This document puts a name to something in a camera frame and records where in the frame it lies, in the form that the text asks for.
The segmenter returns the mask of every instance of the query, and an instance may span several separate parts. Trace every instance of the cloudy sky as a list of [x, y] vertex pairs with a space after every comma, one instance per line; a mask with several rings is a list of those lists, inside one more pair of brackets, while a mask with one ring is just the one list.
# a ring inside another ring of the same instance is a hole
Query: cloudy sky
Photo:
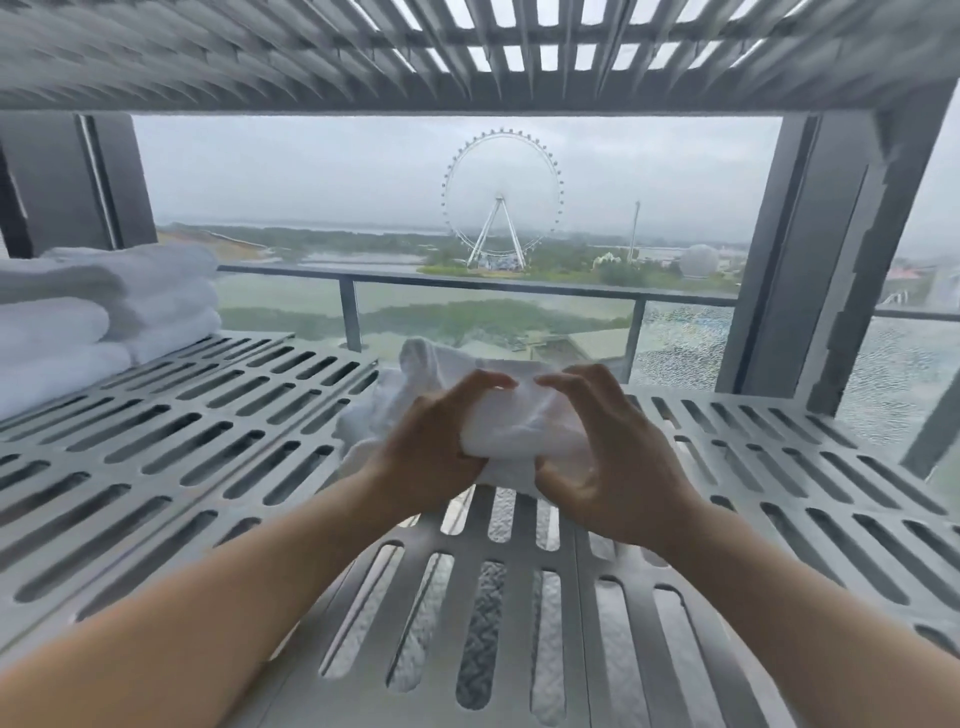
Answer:
[[[177, 117], [136, 118], [157, 221], [335, 223], [434, 229], [444, 172], [464, 143], [517, 129], [554, 155], [562, 228], [749, 242], [778, 118]], [[960, 105], [948, 117], [902, 250], [955, 250]], [[548, 167], [519, 142], [487, 142], [450, 188], [459, 225], [479, 225], [497, 193], [515, 222], [548, 227]]]

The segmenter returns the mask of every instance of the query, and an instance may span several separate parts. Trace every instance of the hand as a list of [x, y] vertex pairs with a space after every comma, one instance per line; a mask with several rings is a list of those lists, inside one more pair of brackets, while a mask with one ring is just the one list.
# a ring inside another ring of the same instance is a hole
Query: hand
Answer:
[[447, 392], [420, 395], [363, 468], [382, 485], [399, 519], [434, 510], [469, 488], [487, 464], [460, 450], [460, 430], [470, 408], [494, 388], [516, 381], [499, 372], [474, 370]]
[[537, 487], [584, 528], [666, 557], [702, 502], [666, 437], [600, 364], [569, 367], [536, 382], [570, 400], [596, 463], [584, 482], [575, 483], [539, 460]]

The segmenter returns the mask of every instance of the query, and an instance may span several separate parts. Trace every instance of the white towel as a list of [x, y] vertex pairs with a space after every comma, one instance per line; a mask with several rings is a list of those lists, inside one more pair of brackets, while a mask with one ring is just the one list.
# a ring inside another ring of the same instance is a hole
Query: white towel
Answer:
[[146, 364], [164, 354], [195, 344], [220, 330], [220, 323], [220, 314], [208, 308], [182, 321], [146, 328], [142, 333], [121, 343], [130, 352], [134, 364]]
[[108, 326], [107, 312], [82, 299], [0, 305], [0, 367], [95, 344]]
[[423, 393], [449, 389], [474, 369], [504, 372], [519, 382], [514, 390], [484, 395], [470, 411], [460, 433], [468, 455], [490, 458], [478, 483], [539, 497], [534, 458], [561, 461], [571, 475], [590, 466], [589, 445], [580, 418], [569, 401], [533, 377], [556, 371], [536, 361], [507, 361], [469, 356], [425, 339], [407, 339], [400, 369], [384, 370], [371, 394], [341, 415], [333, 436], [344, 441], [340, 474], [357, 472]]
[[0, 368], [0, 420], [73, 394], [130, 368], [119, 344], [89, 344]]
[[191, 279], [151, 296], [94, 297], [107, 310], [110, 329], [107, 339], [120, 341], [145, 330], [192, 319], [217, 307], [217, 291], [207, 279]]
[[217, 259], [200, 243], [126, 251], [55, 248], [44, 257], [0, 260], [0, 303], [57, 296], [148, 296], [193, 278], [212, 278]]

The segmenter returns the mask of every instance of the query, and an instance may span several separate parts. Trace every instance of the ferris wheel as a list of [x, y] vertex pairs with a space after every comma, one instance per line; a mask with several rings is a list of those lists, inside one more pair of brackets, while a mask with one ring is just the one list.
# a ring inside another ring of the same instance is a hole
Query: ferris wheel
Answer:
[[523, 269], [527, 254], [560, 225], [564, 180], [539, 139], [490, 130], [447, 165], [441, 207], [450, 231], [469, 248], [467, 266], [499, 261]]

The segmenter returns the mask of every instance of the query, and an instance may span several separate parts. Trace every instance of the person's right hand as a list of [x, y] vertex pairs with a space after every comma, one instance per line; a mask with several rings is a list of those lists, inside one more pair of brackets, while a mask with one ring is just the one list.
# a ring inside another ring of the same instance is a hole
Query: person's right hand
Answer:
[[585, 481], [572, 482], [539, 460], [537, 487], [584, 528], [666, 556], [669, 543], [703, 503], [666, 436], [627, 400], [601, 364], [569, 367], [536, 382], [570, 400], [595, 462]]

